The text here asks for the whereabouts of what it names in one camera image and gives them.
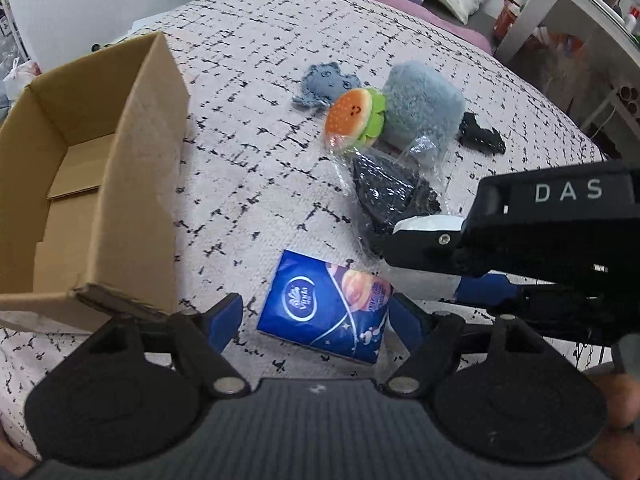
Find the open cardboard box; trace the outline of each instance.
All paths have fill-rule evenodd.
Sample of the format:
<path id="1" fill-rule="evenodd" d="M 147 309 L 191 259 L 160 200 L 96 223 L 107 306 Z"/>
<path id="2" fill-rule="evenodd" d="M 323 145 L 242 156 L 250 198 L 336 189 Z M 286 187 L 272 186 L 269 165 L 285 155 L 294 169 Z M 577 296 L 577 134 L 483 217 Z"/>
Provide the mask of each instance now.
<path id="1" fill-rule="evenodd" d="M 0 324 L 94 331 L 177 309 L 172 204 L 189 95 L 164 35 L 36 78 L 0 129 Z"/>

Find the hand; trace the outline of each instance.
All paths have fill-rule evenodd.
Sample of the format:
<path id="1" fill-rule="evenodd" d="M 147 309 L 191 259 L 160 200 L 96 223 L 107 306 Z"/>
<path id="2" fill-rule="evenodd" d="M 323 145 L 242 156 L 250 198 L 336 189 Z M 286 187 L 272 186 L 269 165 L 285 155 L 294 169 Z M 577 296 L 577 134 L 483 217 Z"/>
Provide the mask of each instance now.
<path id="1" fill-rule="evenodd" d="M 615 480 L 640 478 L 640 436 L 625 431 L 640 416 L 640 383 L 625 374 L 590 376 L 607 400 L 609 427 L 591 458 Z"/>
<path id="2" fill-rule="evenodd" d="M 19 478 L 26 475 L 35 465 L 36 461 L 31 455 L 11 445 L 0 426 L 0 468 Z"/>

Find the plastic bag on floor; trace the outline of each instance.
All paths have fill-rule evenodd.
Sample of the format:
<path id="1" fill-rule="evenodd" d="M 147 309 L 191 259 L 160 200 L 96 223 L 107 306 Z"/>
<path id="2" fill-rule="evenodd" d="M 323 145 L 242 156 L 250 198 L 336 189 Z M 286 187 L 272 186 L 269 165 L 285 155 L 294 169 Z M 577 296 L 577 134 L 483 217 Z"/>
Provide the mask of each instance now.
<path id="1" fill-rule="evenodd" d="M 40 67 L 35 61 L 27 61 L 18 65 L 20 61 L 18 58 L 14 59 L 14 67 L 11 72 L 4 78 L 4 89 L 9 101 L 16 102 L 18 97 L 24 91 L 31 81 L 36 79 L 40 75 Z"/>

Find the blue tissue pack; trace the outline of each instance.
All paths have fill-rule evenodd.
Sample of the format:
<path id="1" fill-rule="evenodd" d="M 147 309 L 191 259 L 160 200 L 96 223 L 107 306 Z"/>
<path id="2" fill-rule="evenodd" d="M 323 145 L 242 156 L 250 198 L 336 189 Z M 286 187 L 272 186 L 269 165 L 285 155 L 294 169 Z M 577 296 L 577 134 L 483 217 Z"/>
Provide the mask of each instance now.
<path id="1" fill-rule="evenodd" d="M 392 293 L 389 282 L 367 272 L 284 251 L 258 330 L 374 364 Z"/>

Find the hamburger keychain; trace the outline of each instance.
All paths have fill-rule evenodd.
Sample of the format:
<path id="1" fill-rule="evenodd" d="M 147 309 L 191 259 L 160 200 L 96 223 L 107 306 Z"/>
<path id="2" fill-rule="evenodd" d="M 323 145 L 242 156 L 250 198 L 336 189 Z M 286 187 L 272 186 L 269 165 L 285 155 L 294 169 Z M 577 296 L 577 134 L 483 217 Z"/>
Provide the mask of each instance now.
<path id="1" fill-rule="evenodd" d="M 385 96 L 375 88 L 354 88 L 333 104 L 324 123 L 328 148 L 347 151 L 371 146 L 385 124 Z"/>

